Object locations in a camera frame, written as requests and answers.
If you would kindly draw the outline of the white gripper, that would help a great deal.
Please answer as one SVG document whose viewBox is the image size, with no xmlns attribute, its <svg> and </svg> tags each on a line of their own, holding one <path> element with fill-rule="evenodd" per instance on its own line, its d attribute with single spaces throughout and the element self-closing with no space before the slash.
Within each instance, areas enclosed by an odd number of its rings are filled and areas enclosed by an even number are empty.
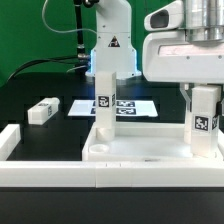
<svg viewBox="0 0 224 224">
<path fill-rule="evenodd" d="M 224 41 L 187 42 L 184 30 L 154 32 L 143 42 L 143 75 L 150 82 L 177 82 L 191 110 L 188 83 L 224 84 Z"/>
</svg>

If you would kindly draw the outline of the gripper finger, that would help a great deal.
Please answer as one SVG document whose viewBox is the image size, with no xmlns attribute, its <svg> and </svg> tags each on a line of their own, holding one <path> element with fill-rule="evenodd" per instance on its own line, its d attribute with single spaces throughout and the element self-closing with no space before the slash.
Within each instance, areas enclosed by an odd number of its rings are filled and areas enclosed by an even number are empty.
<svg viewBox="0 0 224 224">
<path fill-rule="evenodd" d="M 216 104 L 216 115 L 224 116 L 224 98 Z"/>
</svg>

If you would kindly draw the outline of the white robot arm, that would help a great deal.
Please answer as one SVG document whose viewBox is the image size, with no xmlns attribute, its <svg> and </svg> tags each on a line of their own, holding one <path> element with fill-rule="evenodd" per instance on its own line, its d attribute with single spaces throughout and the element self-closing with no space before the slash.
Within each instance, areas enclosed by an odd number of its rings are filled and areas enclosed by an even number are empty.
<svg viewBox="0 0 224 224">
<path fill-rule="evenodd" d="M 127 0 L 93 0 L 97 42 L 91 51 L 97 105 L 115 106 L 116 82 L 144 76 L 149 82 L 224 84 L 224 0 L 173 0 L 148 14 L 142 69 L 131 43 Z"/>
</svg>

